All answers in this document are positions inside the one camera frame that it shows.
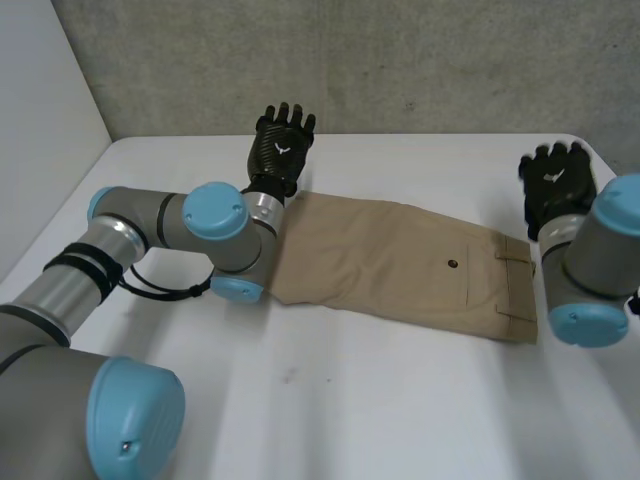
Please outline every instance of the concrete wall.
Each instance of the concrete wall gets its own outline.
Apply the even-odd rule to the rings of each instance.
[[[566,132],[640,170],[631,0],[54,0],[114,138],[250,133],[300,102],[320,132]]]
[[[110,143],[49,0],[2,0],[0,280]]]

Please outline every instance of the gray wall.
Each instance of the gray wall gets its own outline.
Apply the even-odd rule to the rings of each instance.
[[[324,133],[565,132],[640,171],[633,0],[53,0],[115,139],[251,133],[299,102]]]

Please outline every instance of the white wall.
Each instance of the white wall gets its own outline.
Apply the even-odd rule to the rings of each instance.
[[[0,0],[0,280],[110,143],[49,0]]]

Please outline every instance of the silver metal ring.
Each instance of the silver metal ring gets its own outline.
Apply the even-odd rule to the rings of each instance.
[[[538,233],[540,255],[562,243],[572,242],[584,222],[584,215],[562,215],[545,223]]]
[[[251,218],[266,223],[278,233],[284,217],[284,206],[276,198],[262,192],[245,193],[244,199]]]
[[[94,219],[91,221],[112,228],[115,231],[121,233],[122,236],[127,240],[129,240],[136,251],[136,258],[133,263],[139,262],[144,258],[144,255],[147,253],[144,242],[142,241],[140,235],[138,235],[138,232],[136,232],[135,229],[131,228],[131,226],[129,226],[122,220],[118,220],[117,218],[110,217],[108,215],[100,215],[94,217]]]

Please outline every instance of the black cable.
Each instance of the black cable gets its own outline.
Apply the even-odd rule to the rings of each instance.
[[[140,282],[145,284],[147,287],[153,288],[162,293],[155,293],[155,292],[149,292],[146,290],[141,290],[127,283],[124,277],[120,279],[120,281],[118,282],[118,285],[120,285],[125,290],[133,293],[134,295],[148,298],[150,300],[158,300],[161,302],[177,302],[180,300],[186,300],[188,298],[195,298],[195,297],[201,296],[209,288],[209,285],[211,283],[211,277],[213,275],[213,272],[211,272],[211,274],[207,277],[207,279],[198,285],[193,285],[192,287],[184,290],[174,290],[171,288],[160,287],[159,285],[155,285],[154,283],[151,283],[150,281],[142,277],[142,275],[138,273],[138,271],[133,265],[131,266],[131,273],[133,274],[134,277],[140,280]]]

